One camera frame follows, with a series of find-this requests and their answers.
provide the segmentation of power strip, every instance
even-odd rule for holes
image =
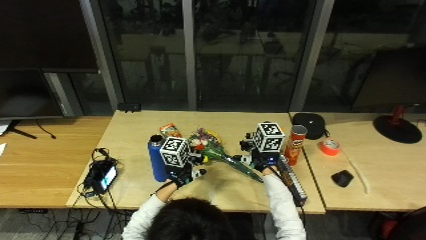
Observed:
[[[118,103],[117,108],[120,111],[132,113],[142,111],[142,105],[140,103]]]
[[[45,208],[20,208],[18,213],[37,213],[37,214],[46,214],[49,212]]]

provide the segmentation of hand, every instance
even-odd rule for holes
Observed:
[[[274,166],[275,165],[275,158],[274,157],[261,157],[259,155],[246,155],[246,156],[241,156],[241,155],[234,155],[231,157],[234,160],[241,161],[242,163],[245,163],[246,165],[249,165],[253,169],[255,169],[259,172],[263,172],[265,169],[269,168],[269,166]]]
[[[187,162],[191,166],[199,166],[209,161],[207,157],[201,153],[191,152],[189,153]]]
[[[265,168],[265,170],[262,171],[263,176],[274,174],[275,172],[278,172],[278,168],[277,166],[270,166],[270,168]]]
[[[193,170],[191,164],[186,162],[183,168],[178,172],[168,172],[169,179],[175,184],[177,189],[190,183],[195,178],[206,173],[205,169]]]

